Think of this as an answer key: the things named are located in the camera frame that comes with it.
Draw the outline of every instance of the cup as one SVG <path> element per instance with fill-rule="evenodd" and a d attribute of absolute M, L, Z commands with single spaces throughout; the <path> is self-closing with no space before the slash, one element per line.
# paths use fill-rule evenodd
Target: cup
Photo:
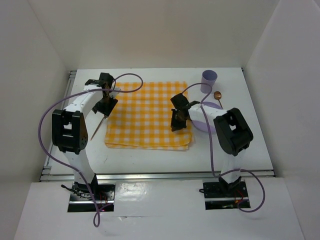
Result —
<path fill-rule="evenodd" d="M 217 78 L 218 78 L 218 75 L 215 71 L 205 70 L 202 73 L 201 83 L 208 84 L 212 87 L 216 82 Z M 211 92 L 211 88 L 208 85 L 201 85 L 200 90 L 202 93 L 208 94 Z"/>

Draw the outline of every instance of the yellow checkered cloth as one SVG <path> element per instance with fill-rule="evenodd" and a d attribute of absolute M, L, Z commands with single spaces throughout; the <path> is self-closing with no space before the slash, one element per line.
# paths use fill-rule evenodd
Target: yellow checkered cloth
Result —
<path fill-rule="evenodd" d="M 119 82 L 121 90 L 139 87 L 139 82 Z M 185 82 L 145 82 L 136 92 L 120 93 L 108 117 L 104 143 L 108 148 L 187 150 L 192 140 L 189 127 L 171 131 L 173 105 L 170 99 L 187 88 Z"/>

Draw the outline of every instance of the white table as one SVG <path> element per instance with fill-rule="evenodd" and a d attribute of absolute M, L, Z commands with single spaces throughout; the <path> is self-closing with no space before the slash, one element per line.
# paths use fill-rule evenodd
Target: white table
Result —
<path fill-rule="evenodd" d="M 247 149 L 247 158 L 243 168 L 253 171 L 273 170 L 273 166 L 267 151 L 257 115 L 251 101 L 241 68 L 142 68 L 142 69 L 79 69 L 71 93 L 83 90 L 88 79 L 98 79 L 101 72 L 110 73 L 117 77 L 124 73 L 140 75 L 145 82 L 159 81 L 186 81 L 188 85 L 201 81 L 202 72 L 212 69 L 217 72 L 218 80 L 213 86 L 214 91 L 222 93 L 221 103 L 225 109 L 238 108 L 242 112 L 254 139 Z M 133 76 L 123 77 L 123 82 L 138 82 Z M 200 86 L 188 90 L 189 100 L 200 101 L 204 94 L 200 92 Z M 218 103 L 212 96 L 208 101 Z M 90 112 L 86 117 L 86 127 L 89 137 L 92 136 L 98 123 L 102 119 L 101 114 Z M 97 174 L 123 174 L 123 173 L 181 173 L 181 172 L 210 172 L 210 150 L 208 134 L 192 129 L 194 143 L 187 151 L 165 151 L 144 149 L 116 149 L 105 146 L 107 121 L 104 121 L 92 141 L 89 141 L 86 152 L 89 163 Z M 213 145 L 219 145 L 216 135 L 213 135 Z M 67 159 L 57 147 L 53 147 L 51 153 L 58 159 L 67 162 Z M 214 149 L 215 169 L 220 171 L 225 153 L 219 147 Z M 72 171 L 52 160 L 48 163 L 52 166 L 52 175 L 71 175 Z"/>
<path fill-rule="evenodd" d="M 61 182 L 32 183 L 15 240 L 303 240 L 282 178 L 261 178 L 264 206 L 254 213 L 205 210 L 201 180 L 117 182 L 114 212 L 68 213 L 69 192 Z M 262 198 L 258 182 L 246 179 L 252 207 Z"/>

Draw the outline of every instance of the wire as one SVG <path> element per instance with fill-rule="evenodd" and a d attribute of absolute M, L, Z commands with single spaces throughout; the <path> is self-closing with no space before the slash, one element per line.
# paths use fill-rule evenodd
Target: wire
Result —
<path fill-rule="evenodd" d="M 229 174 L 229 173 L 238 172 L 238 171 L 251 174 L 251 175 L 258 181 L 258 183 L 260 184 L 260 187 L 261 187 L 261 189 L 262 189 L 262 194 L 263 194 L 262 201 L 261 201 L 261 203 L 260 203 L 260 205 L 259 205 L 258 207 L 256 207 L 255 209 L 252 209 L 252 210 L 243 210 L 242 208 L 240 208 L 240 204 L 242 203 L 242 201 L 237 204 L 237 208 L 238 208 L 240 211 L 244 212 L 244 213 L 253 213 L 253 212 L 256 212 L 256 211 L 258 211 L 258 210 L 263 206 L 263 204 L 265 203 L 265 200 L 266 200 L 266 191 L 265 191 L 265 188 L 264 188 L 262 182 L 259 180 L 259 178 L 258 178 L 252 171 L 247 170 L 247 169 L 243 169 L 243 168 L 242 168 L 242 169 L 236 168 L 236 169 L 232 169 L 232 170 L 226 171 L 226 172 L 224 172 L 224 173 L 221 173 L 221 174 L 219 174 L 219 175 L 216 175 L 216 174 L 215 174 L 214 149 L 213 149 L 213 140 L 212 140 L 211 128 L 210 128 L 210 123 L 209 123 L 207 114 L 206 114 L 205 109 L 203 108 L 203 105 L 202 105 L 202 103 L 204 102 L 204 100 L 211 94 L 211 92 L 212 92 L 212 86 L 210 86 L 210 85 L 207 84 L 207 83 L 198 82 L 198 83 L 194 83 L 194 84 L 188 86 L 185 90 L 183 90 L 182 93 L 184 93 L 186 90 L 188 90 L 189 88 L 191 88 L 191 87 L 193 87 L 193 86 L 196 86 L 196 85 L 206 85 L 206 86 L 209 86 L 209 87 L 210 87 L 209 93 L 208 93 L 206 96 L 204 96 L 204 98 L 203 98 L 203 99 L 201 100 L 201 102 L 200 102 L 200 103 L 201 103 L 200 108 L 201 108 L 202 113 L 203 113 L 203 115 L 204 115 L 205 123 L 206 123 L 207 129 L 208 129 L 208 133 L 209 133 L 210 163 L 211 163 L 212 175 L 213 175 L 214 178 L 220 178 L 220 177 L 223 177 L 224 175 L 227 175 L 227 174 Z"/>
<path fill-rule="evenodd" d="M 116 77 L 114 80 L 116 81 L 116 80 L 118 80 L 119 78 L 122 78 L 122 77 L 128 76 L 128 75 L 132 75 L 132 76 L 135 76 L 135 77 L 139 78 L 140 81 L 141 81 L 141 85 L 140 85 L 138 88 L 134 89 L 134 90 L 124 91 L 124 90 L 111 90 L 111 89 L 102 89 L 102 88 L 100 88 L 100 89 L 90 89 L 90 90 L 86 90 L 86 91 L 82 91 L 82 92 L 78 92 L 78 93 L 72 94 L 72 95 L 70 95 L 70 96 L 66 96 L 66 97 L 64 97 L 63 99 L 61 99 L 61 100 L 57 101 L 56 103 L 52 104 L 46 111 L 44 111 L 43 115 L 42 115 L 41 118 L 40 118 L 39 125 L 38 125 L 38 140 L 39 140 L 40 146 L 41 146 L 42 150 L 44 151 L 44 153 L 45 153 L 49 158 L 51 158 L 51 159 L 53 159 L 54 161 L 56 161 L 57 163 L 59 163 L 59 164 L 61 164 L 61 165 L 63 165 L 63 166 L 66 166 L 66 167 L 68 167 L 68 168 L 71 168 L 72 170 L 76 171 L 76 172 L 80 175 L 80 177 L 83 179 L 86 187 L 88 188 L 88 191 L 89 191 L 89 193 L 90 193 L 90 196 L 91 196 L 91 198 L 92 198 L 92 201 L 93 201 L 93 204 L 94 204 L 94 207 L 95 207 L 95 210 L 96 210 L 96 213 L 95 213 L 94 218 L 93 218 L 93 225 L 94 225 L 96 228 L 99 227 L 99 225 L 100 225 L 100 209 L 99 209 L 99 207 L 98 207 L 98 205 L 97 205 L 97 202 L 96 202 L 96 200 L 95 200 L 95 196 L 94 196 L 94 194 L 93 194 L 93 192 L 92 192 L 92 190 L 91 190 L 91 188 L 90 188 L 90 185 L 89 185 L 88 181 L 86 180 L 85 176 L 82 174 L 82 172 L 81 172 L 79 169 L 77 169 L 76 167 L 71 166 L 71 165 L 69 165 L 69 164 L 67 164 L 67 163 L 65 163 L 65 162 L 63 162 L 63 161 L 60 161 L 59 159 L 55 158 L 54 156 L 52 156 L 52 155 L 48 152 L 48 150 L 45 148 L 45 145 L 44 145 L 44 143 L 43 143 L 43 141 L 42 141 L 41 128 L 42 128 L 43 121 L 44 121 L 46 115 L 50 112 L 50 110 L 53 109 L 53 108 L 54 108 L 55 106 L 57 106 L 58 104 L 64 102 L 65 100 L 68 100 L 68 99 L 71 99 L 71 98 L 74 98 L 74 97 L 77 97 L 77 96 L 80 96 L 80 95 L 83 95 L 83 94 L 87 94 L 87 93 L 90 93 L 90 92 L 97 92 L 97 91 L 110 92 L 110 91 L 113 91 L 113 92 L 116 92 L 116 93 L 133 93 L 133 92 L 136 92 L 136 91 L 138 91 L 139 89 L 141 89 L 142 86 L 144 85 L 144 81 L 143 81 L 143 79 L 142 79 L 139 75 L 137 75 L 137 74 L 135 74 L 135 73 L 124 73 L 124 74 L 121 74 L 120 76 Z"/>

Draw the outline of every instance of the wall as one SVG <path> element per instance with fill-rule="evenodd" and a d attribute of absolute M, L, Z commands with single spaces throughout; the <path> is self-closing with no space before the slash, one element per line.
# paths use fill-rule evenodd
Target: wall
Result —
<path fill-rule="evenodd" d="M 279 0 L 29 0 L 71 69 L 240 67 Z"/>
<path fill-rule="evenodd" d="M 37 140 L 40 116 L 63 96 L 68 73 L 26 0 L 0 1 L 0 32 L 0 233 L 11 240 L 45 160 Z"/>
<path fill-rule="evenodd" d="M 280 0 L 244 73 L 273 166 L 285 177 L 304 236 L 319 239 L 318 5 Z"/>

